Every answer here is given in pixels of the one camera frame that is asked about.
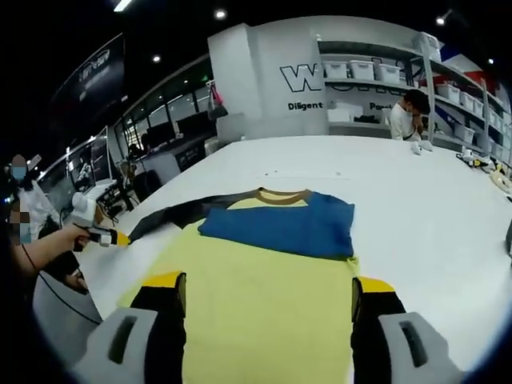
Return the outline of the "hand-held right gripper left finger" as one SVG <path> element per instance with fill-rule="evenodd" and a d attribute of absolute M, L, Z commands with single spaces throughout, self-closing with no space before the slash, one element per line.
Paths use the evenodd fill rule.
<path fill-rule="evenodd" d="M 78 383 L 182 383 L 186 344 L 186 274 L 145 280 L 90 334 L 73 367 Z"/>

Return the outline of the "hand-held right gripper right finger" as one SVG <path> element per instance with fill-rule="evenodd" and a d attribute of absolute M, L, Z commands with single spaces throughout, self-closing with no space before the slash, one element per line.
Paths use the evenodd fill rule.
<path fill-rule="evenodd" d="M 381 280 L 352 282 L 354 383 L 460 383 L 447 341 Z"/>

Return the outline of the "person's left hand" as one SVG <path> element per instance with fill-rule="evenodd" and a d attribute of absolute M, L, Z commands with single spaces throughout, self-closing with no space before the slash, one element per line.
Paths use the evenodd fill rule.
<path fill-rule="evenodd" d="M 90 232 L 87 229 L 72 225 L 69 228 L 72 251 L 82 252 L 90 242 Z"/>

